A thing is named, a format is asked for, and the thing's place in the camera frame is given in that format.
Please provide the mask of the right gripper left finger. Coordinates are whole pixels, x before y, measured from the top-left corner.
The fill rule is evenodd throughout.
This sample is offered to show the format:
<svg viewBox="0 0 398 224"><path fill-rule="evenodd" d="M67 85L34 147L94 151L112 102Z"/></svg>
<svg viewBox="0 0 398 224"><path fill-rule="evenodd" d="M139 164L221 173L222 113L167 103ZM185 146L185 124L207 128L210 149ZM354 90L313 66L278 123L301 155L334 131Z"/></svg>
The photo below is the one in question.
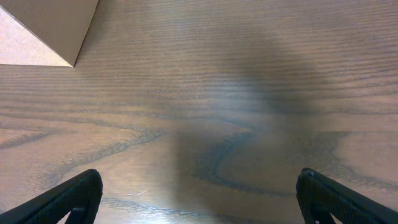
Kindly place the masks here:
<svg viewBox="0 0 398 224"><path fill-rule="evenodd" d="M1 223L30 224L66 223L93 224L103 194L99 172L88 169L66 182L1 214Z"/></svg>

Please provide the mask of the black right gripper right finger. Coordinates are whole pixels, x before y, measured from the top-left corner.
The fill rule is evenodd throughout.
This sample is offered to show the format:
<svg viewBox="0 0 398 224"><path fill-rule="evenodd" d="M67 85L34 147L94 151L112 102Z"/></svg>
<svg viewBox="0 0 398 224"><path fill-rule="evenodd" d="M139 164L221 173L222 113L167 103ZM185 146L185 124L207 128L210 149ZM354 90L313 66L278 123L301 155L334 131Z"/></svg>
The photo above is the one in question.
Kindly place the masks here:
<svg viewBox="0 0 398 224"><path fill-rule="evenodd" d="M397 212L313 170L301 170L296 198L306 224L397 224Z"/></svg>

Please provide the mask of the brown cardboard box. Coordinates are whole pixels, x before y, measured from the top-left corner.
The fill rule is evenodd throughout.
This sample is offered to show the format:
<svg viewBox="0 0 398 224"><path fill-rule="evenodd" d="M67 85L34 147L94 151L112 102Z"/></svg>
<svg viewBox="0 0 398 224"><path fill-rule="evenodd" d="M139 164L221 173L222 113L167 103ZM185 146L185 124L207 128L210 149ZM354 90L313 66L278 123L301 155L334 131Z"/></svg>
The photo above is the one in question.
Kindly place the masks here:
<svg viewBox="0 0 398 224"><path fill-rule="evenodd" d="M98 0L1 0L1 63L74 67Z"/></svg>

